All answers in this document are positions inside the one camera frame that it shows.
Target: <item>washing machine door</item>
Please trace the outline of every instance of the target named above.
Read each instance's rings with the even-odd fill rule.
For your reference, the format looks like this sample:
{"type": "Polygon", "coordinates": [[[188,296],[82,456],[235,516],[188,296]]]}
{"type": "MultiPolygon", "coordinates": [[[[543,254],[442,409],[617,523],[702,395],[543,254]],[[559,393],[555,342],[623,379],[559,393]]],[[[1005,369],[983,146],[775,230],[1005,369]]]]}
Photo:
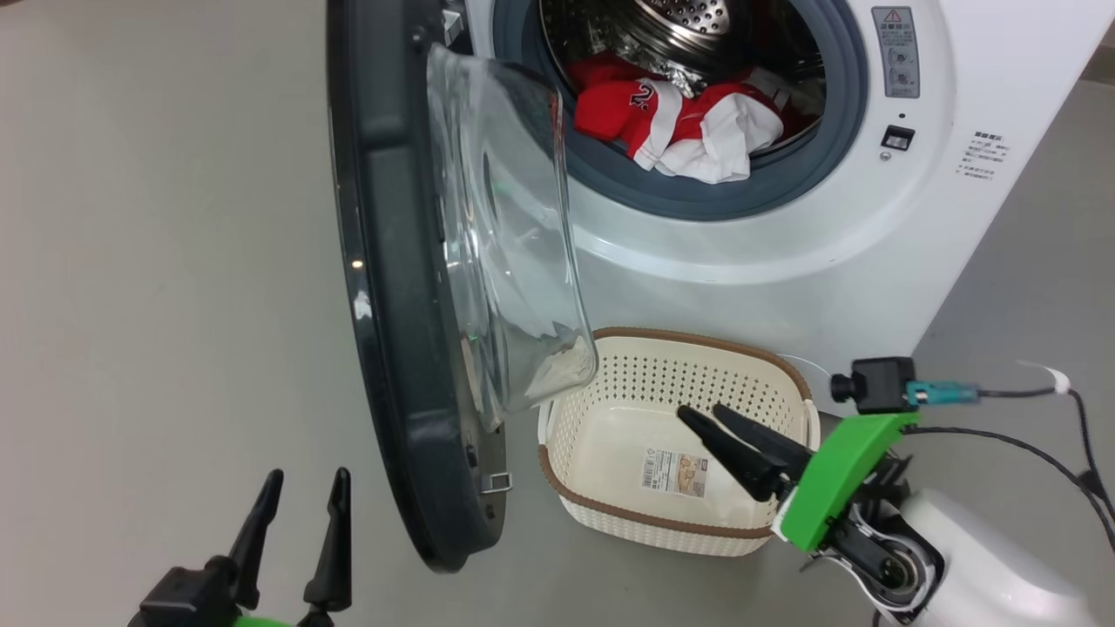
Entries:
{"type": "Polygon", "coordinates": [[[437,0],[329,0],[337,208],[396,504],[430,568],[492,547],[511,418],[585,385],[561,98],[443,44],[437,0]]]}

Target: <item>red and white jersey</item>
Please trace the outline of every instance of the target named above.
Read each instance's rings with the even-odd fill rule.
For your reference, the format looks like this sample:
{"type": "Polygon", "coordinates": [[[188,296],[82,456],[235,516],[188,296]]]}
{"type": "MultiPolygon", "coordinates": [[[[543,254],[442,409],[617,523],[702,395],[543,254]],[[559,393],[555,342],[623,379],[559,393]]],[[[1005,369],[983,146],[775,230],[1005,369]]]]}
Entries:
{"type": "Polygon", "coordinates": [[[749,153],[804,129],[823,102],[762,68],[709,86],[698,98],[682,97],[670,83],[610,52],[569,70],[584,87],[573,117],[576,131],[623,141],[628,157],[643,170],[706,183],[750,176],[749,153]]]}
{"type": "Polygon", "coordinates": [[[581,93],[573,127],[603,142],[622,139],[628,157],[650,170],[670,145],[681,102],[663,80],[608,80],[581,93]]]}

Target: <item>front-loading washing machine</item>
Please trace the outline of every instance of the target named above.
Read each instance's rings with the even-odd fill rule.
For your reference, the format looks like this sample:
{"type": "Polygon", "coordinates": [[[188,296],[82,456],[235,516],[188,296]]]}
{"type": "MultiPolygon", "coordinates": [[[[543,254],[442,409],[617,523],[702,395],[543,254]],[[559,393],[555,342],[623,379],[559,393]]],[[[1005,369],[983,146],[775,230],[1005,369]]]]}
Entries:
{"type": "MultiPolygon", "coordinates": [[[[473,41],[553,80],[572,109],[540,17],[547,3],[467,0],[473,41]]],[[[787,3],[823,59],[825,113],[794,146],[755,160],[749,180],[669,179],[570,134],[593,326],[705,334],[830,370],[910,354],[1115,10],[1107,0],[787,3]],[[895,29],[908,33],[898,49],[895,29]]]]}
{"type": "MultiPolygon", "coordinates": [[[[617,2],[668,7],[601,4],[617,2]]],[[[432,566],[455,570],[498,540],[511,481],[488,414],[533,398],[508,389],[554,383],[513,380],[534,351],[573,355],[562,376],[575,382],[592,374],[578,369],[590,328],[683,331],[812,361],[801,369],[820,389],[822,368],[912,351],[1115,13],[1113,0],[782,4],[808,33],[786,67],[820,74],[823,115],[755,155],[746,181],[708,185],[572,131],[554,18],[589,4],[330,0],[353,322],[396,501],[432,566]],[[454,225],[466,222],[479,228],[454,225]],[[489,245],[500,272],[454,278],[460,250],[489,245]],[[535,245],[549,269],[529,260],[535,245]],[[553,324],[501,326],[527,318],[553,324]]]]}

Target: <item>laundry basket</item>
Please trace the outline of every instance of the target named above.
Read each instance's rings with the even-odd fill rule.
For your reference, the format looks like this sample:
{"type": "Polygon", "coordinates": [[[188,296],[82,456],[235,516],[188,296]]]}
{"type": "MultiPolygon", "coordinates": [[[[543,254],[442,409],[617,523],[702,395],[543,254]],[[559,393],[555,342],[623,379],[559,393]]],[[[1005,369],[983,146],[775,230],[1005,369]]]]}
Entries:
{"type": "Polygon", "coordinates": [[[776,502],[756,502],[677,417],[720,403],[816,450],[817,411],[778,356],[687,334],[598,330],[589,387],[542,406],[539,461],[581,524],[689,553],[747,554],[770,536],[776,502]]]}

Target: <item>basket handle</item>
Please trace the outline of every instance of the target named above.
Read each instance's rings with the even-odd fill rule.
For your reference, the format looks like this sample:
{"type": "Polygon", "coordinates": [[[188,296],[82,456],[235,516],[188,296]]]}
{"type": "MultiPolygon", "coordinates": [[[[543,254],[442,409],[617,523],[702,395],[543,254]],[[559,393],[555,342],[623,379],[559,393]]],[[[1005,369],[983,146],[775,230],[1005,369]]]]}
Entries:
{"type": "Polygon", "coordinates": [[[545,446],[550,437],[550,425],[553,423],[554,407],[558,404],[553,401],[539,407],[539,446],[545,446]]]}
{"type": "Polygon", "coordinates": [[[821,448],[821,415],[813,401],[805,401],[805,445],[811,450],[821,448]]]}

